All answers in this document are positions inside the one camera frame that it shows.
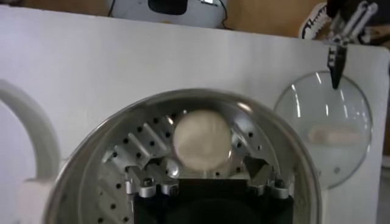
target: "transparent dome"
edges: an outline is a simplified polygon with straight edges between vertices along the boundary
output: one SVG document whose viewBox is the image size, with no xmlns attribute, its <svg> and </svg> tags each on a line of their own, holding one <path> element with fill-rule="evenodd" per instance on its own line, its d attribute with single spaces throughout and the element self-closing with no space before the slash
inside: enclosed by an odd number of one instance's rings
<svg viewBox="0 0 390 224">
<path fill-rule="evenodd" d="M 359 87 L 347 78 L 333 89 L 329 72 L 307 75 L 283 92 L 275 112 L 306 145 L 322 187 L 348 179 L 369 151 L 369 105 Z"/>
</svg>

